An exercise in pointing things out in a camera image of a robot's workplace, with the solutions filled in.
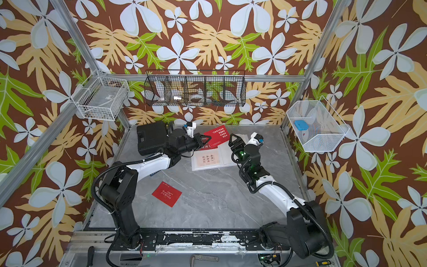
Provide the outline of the red card small text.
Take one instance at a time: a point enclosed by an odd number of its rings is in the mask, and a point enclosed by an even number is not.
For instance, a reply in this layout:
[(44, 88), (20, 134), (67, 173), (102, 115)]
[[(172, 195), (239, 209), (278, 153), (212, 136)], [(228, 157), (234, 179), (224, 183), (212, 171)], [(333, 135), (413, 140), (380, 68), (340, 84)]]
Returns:
[(207, 131), (204, 135), (210, 136), (211, 140), (202, 148), (203, 150), (217, 149), (219, 145), (230, 140), (230, 134), (224, 125)]

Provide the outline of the white photo album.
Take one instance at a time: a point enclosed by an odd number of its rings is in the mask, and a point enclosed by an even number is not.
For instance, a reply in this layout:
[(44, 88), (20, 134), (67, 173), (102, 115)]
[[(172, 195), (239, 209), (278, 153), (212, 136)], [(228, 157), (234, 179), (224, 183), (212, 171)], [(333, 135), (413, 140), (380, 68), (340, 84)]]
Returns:
[(221, 137), (222, 141), (224, 142), (219, 144), (217, 148), (214, 149), (196, 151), (191, 159), (192, 171), (235, 166), (235, 163), (231, 160), (232, 151), (228, 145), (230, 134), (226, 133), (224, 135), (214, 135), (213, 133), (206, 133), (206, 135), (212, 136), (211, 141), (214, 140), (214, 137)]

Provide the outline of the red card cursive script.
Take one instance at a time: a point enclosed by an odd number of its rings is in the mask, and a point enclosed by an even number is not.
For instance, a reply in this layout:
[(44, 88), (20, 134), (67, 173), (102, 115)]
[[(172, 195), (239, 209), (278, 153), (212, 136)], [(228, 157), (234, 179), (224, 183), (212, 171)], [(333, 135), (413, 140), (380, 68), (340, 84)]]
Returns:
[(157, 189), (152, 193), (152, 196), (171, 208), (173, 208), (173, 206), (177, 203), (181, 195), (181, 191), (175, 189), (165, 182), (161, 182)]

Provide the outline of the pink card red text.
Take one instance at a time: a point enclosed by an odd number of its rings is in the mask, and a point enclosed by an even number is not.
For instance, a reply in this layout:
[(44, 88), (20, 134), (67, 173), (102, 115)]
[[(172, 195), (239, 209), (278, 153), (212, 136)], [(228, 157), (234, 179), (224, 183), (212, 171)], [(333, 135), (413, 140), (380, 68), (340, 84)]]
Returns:
[(222, 164), (221, 156), (217, 150), (195, 152), (196, 169), (216, 168)]

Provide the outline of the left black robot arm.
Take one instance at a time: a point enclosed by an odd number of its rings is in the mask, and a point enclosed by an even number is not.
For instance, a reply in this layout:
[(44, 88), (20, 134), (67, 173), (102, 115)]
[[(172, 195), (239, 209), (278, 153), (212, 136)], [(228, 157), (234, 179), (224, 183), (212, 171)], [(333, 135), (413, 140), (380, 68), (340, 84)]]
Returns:
[(111, 214), (115, 224), (115, 240), (125, 248), (141, 246), (140, 227), (135, 220), (132, 202), (137, 183), (143, 178), (175, 166), (187, 152), (203, 148), (211, 136), (195, 132), (196, 124), (188, 122), (180, 128), (172, 123), (156, 122), (136, 128), (137, 150), (143, 157), (129, 162), (117, 161), (95, 178), (100, 183), (92, 188), (92, 196)]

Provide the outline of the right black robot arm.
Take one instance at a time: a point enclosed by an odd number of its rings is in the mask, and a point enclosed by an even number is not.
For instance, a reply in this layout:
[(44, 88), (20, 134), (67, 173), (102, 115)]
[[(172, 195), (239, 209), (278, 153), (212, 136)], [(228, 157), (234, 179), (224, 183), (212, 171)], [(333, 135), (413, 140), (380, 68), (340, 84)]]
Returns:
[(256, 243), (266, 250), (289, 249), (301, 259), (331, 259), (335, 249), (322, 208), (316, 201), (298, 198), (262, 166), (263, 144), (264, 137), (256, 132), (248, 142), (232, 134), (228, 143), (231, 160), (239, 166), (239, 177), (250, 193), (267, 197), (286, 217), (285, 224), (274, 221), (261, 226)]

